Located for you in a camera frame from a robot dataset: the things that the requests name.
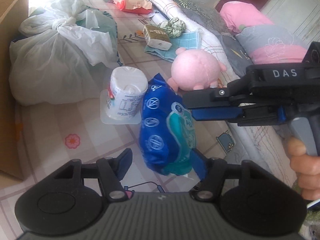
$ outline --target blue towel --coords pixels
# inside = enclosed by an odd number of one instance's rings
[[[160,49],[154,49],[149,46],[146,46],[145,52],[159,56],[160,58],[173,62],[176,58],[176,50],[180,47],[186,48],[186,49],[200,49],[200,33],[199,31],[194,31],[191,33],[182,33],[178,38],[171,38],[170,42],[172,43],[172,46],[169,50],[160,50]]]

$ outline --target pink flower print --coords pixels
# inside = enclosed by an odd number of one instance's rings
[[[69,149],[77,149],[80,145],[80,137],[77,134],[69,134],[65,138],[65,145]]]
[[[279,57],[284,54],[285,46],[279,38],[269,38],[265,51],[268,57]]]

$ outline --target human hand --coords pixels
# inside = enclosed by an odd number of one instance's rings
[[[304,143],[294,137],[288,142],[291,168],[298,173],[301,195],[307,200],[320,198],[320,157],[306,154]]]

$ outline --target tissue box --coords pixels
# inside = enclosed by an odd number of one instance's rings
[[[145,25],[143,28],[144,38],[151,48],[169,50],[172,46],[167,33],[153,25]]]
[[[113,0],[116,6],[124,12],[149,14],[152,3],[149,0]]]

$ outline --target screw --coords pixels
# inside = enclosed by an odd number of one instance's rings
[[[123,191],[120,191],[120,190],[115,190],[115,191],[111,191],[109,196],[112,199],[120,199],[120,198],[123,198],[125,196],[125,193]]]
[[[210,199],[213,197],[212,192],[208,191],[208,190],[202,190],[198,192],[198,197],[201,199]]]

